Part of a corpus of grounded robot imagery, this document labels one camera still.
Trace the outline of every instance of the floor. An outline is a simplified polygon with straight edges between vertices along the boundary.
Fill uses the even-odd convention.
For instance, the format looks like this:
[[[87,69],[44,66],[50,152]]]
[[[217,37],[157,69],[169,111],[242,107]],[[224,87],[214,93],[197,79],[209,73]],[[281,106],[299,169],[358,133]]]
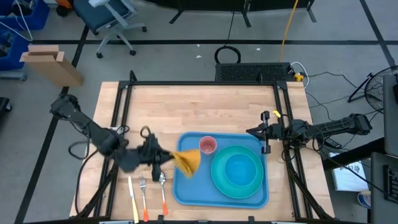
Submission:
[[[369,22],[364,3],[376,26]],[[95,56],[98,43],[89,40],[100,40],[102,34],[94,36],[89,32],[87,41],[79,41],[84,29],[81,19],[73,13],[66,18],[58,17],[54,8],[44,30],[33,32],[35,44],[65,40],[60,48],[65,51],[67,59],[74,59],[75,62],[78,59],[77,69],[84,75],[85,82],[81,88],[70,88],[69,93],[78,97],[80,104],[84,105],[82,110],[88,116],[94,113],[101,82],[127,80],[130,70],[135,71],[139,80],[214,80],[214,52],[223,44],[197,43],[206,39],[226,39],[232,13],[184,12],[171,25],[168,21],[176,14],[176,10],[140,0],[135,0],[135,5],[139,15],[133,20],[145,22],[148,32],[127,31],[129,40],[196,41],[178,45],[135,45],[137,55],[134,57],[128,54],[127,47],[123,45],[107,45],[104,58],[100,60]],[[395,0],[316,0],[312,7],[316,23],[303,9],[295,13],[287,37],[294,41],[285,46],[283,61],[301,62],[310,75],[325,71],[344,74],[355,85],[359,85],[368,73],[378,72],[394,63],[394,59],[398,60],[397,7],[398,2]],[[235,14],[231,40],[264,40],[264,44],[232,45],[240,50],[242,62],[278,61],[280,40],[289,14],[289,10],[251,12],[248,14],[251,28],[246,28],[242,15]],[[220,60],[224,63],[235,62],[235,57],[229,52],[220,53]],[[25,82],[0,80],[0,96],[9,97],[14,107],[0,125],[2,223],[14,223],[16,219],[49,130],[52,119],[50,104],[61,91],[29,66],[22,70],[28,74]],[[353,90],[341,77],[330,75],[311,78],[306,89],[319,102],[350,95]],[[317,105],[311,96],[308,96],[308,102],[311,106]],[[364,99],[353,103],[341,100],[326,106],[331,119],[373,110]],[[311,114],[315,124],[328,121],[326,111],[321,106],[312,108]],[[373,130],[369,135],[356,136],[346,148],[355,148],[383,136],[382,115],[376,115],[371,124]],[[68,155],[67,146],[79,139],[81,136],[68,123],[57,124],[25,222],[68,217],[81,162]],[[345,144],[351,135],[342,134],[333,139]],[[336,217],[366,222],[366,209],[357,204],[356,193],[334,191],[330,173],[327,172],[326,176]]]

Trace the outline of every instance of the cardboard box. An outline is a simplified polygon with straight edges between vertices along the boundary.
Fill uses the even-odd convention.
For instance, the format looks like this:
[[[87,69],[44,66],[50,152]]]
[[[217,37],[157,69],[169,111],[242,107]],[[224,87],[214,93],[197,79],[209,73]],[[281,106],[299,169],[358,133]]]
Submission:
[[[30,45],[20,61],[28,63],[36,72],[44,75],[56,86],[82,86],[84,78],[65,59],[65,52],[57,45]]]

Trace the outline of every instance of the blue bin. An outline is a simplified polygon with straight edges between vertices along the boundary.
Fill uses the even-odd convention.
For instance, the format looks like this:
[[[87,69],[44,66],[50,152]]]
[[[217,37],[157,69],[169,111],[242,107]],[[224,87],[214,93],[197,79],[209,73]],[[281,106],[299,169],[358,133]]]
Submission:
[[[21,28],[19,24],[26,29],[25,23],[22,20],[21,16],[17,16],[19,24],[14,16],[1,17],[1,16],[6,16],[11,12],[13,2],[14,0],[0,0],[0,22],[4,23],[5,25],[15,30],[23,30],[23,28]],[[44,0],[37,0],[32,13],[28,16],[24,16],[28,28],[30,30],[43,29],[45,21],[49,16],[49,12],[50,8],[44,2]],[[4,27],[2,24],[0,24],[0,29],[7,29],[7,27]]]
[[[27,52],[28,41],[20,37],[19,35],[8,30],[0,30],[0,35],[5,32],[10,32],[14,35],[10,51],[5,57],[0,57],[0,71],[20,69],[24,66],[24,62],[19,62],[21,55]]]

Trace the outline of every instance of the yellow cable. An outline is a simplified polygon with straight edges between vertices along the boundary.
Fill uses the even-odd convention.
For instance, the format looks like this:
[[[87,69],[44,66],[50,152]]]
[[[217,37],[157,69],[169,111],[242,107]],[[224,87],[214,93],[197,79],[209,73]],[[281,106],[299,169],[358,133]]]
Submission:
[[[279,62],[282,61],[282,57],[284,56],[285,40],[286,40],[286,37],[287,37],[287,32],[289,31],[290,23],[292,23],[293,14],[294,14],[294,11],[296,10],[297,3],[299,3],[299,0],[296,0],[296,2],[294,3],[294,6],[293,6],[292,12],[290,13],[289,22],[287,23],[284,39],[282,41],[282,49],[280,50]]]

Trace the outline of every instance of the electric fan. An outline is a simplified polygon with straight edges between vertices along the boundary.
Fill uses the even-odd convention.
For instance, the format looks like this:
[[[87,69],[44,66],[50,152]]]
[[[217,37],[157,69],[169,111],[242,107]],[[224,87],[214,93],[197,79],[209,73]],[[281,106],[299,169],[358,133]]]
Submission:
[[[354,93],[348,98],[348,103],[354,100],[365,97],[366,101],[371,107],[380,113],[383,113],[383,76],[384,75],[398,75],[398,66],[389,67],[384,69],[377,74],[373,75],[370,73],[368,78],[354,91]],[[364,86],[364,95],[354,98],[353,96]]]

